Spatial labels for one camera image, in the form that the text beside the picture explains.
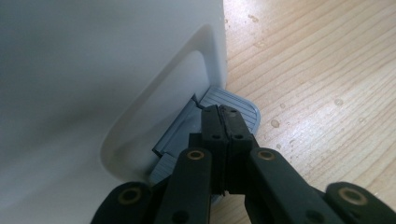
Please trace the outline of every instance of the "water droplet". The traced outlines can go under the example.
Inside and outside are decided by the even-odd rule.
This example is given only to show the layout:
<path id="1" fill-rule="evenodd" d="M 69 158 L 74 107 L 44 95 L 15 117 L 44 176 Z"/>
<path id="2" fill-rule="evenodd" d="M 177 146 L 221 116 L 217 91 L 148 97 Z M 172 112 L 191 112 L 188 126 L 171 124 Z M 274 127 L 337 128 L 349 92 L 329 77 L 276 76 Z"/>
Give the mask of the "water droplet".
<path id="1" fill-rule="evenodd" d="M 365 123 L 366 119 L 365 118 L 359 118 L 359 123 Z"/>
<path id="2" fill-rule="evenodd" d="M 299 82 L 300 84 L 304 84 L 304 83 L 305 83 L 305 80 L 303 80 L 302 78 L 298 78 L 297 80 L 298 80 L 298 82 Z"/>
<path id="3" fill-rule="evenodd" d="M 265 43 L 264 43 L 264 41 L 259 41 L 259 42 L 254 44 L 254 47 L 259 48 L 259 49 L 263 49 L 263 48 L 265 48 Z"/>
<path id="4" fill-rule="evenodd" d="M 259 21 L 259 19 L 257 19 L 255 16 L 253 16 L 253 15 L 248 15 L 248 17 L 249 18 L 251 18 L 251 20 L 253 21 L 253 22 L 258 22 Z"/>
<path id="5" fill-rule="evenodd" d="M 280 123 L 279 123 L 279 121 L 277 121 L 276 119 L 273 119 L 273 120 L 271 120 L 271 125 L 272 125 L 274 128 L 279 128 Z"/>
<path id="6" fill-rule="evenodd" d="M 342 105 L 342 104 L 344 103 L 344 101 L 341 100 L 341 99 L 335 99 L 335 100 L 334 100 L 334 103 L 335 103 L 336 105 Z"/>

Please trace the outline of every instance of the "light wood surface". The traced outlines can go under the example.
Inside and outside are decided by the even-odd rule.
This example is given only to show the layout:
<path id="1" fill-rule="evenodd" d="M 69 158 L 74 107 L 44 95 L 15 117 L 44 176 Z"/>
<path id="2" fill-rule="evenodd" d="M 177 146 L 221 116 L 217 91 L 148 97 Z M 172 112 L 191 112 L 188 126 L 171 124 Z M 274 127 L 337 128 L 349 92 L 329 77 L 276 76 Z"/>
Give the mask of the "light wood surface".
<path id="1" fill-rule="evenodd" d="M 396 2 L 224 0 L 227 90 L 262 113 L 257 139 L 312 186 L 347 181 L 396 210 Z M 244 198 L 211 223 L 249 223 Z"/>

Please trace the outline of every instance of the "white plastic container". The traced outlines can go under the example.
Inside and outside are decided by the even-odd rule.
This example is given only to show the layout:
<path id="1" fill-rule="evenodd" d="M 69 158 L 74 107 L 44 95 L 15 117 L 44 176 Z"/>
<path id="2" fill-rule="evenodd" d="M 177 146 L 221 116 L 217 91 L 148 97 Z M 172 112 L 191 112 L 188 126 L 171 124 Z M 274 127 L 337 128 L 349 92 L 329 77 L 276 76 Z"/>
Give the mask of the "white plastic container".
<path id="1" fill-rule="evenodd" d="M 224 87 L 221 1 L 3 1 L 0 223 L 89 223 L 151 148 Z"/>

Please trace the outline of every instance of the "wooden table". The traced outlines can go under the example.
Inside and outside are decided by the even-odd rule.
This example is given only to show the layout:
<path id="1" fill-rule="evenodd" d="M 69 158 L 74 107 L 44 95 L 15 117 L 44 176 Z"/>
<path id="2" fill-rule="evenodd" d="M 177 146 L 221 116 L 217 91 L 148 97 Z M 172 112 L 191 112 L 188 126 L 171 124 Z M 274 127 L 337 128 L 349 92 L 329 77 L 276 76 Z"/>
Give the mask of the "wooden table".
<path id="1" fill-rule="evenodd" d="M 396 2 L 224 1 L 227 90 L 262 113 L 257 139 L 312 186 L 351 182 L 396 210 Z M 249 223 L 242 196 L 211 223 Z"/>

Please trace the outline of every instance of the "grey ridged tab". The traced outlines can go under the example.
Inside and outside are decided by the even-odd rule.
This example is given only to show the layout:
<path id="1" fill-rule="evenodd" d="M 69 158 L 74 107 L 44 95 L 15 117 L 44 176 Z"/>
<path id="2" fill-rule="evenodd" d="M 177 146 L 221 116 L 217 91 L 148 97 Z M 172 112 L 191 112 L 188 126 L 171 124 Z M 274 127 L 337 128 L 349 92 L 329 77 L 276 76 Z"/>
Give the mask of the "grey ridged tab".
<path id="1" fill-rule="evenodd" d="M 260 125 L 260 110 L 250 101 L 218 87 L 210 87 L 202 106 L 227 105 L 237 109 L 245 120 L 249 131 L 255 134 Z M 156 184 L 172 174 L 178 155 L 189 145 L 190 133 L 201 131 L 201 109 L 189 100 L 173 124 L 169 127 L 153 151 L 162 156 L 152 171 L 149 180 Z"/>

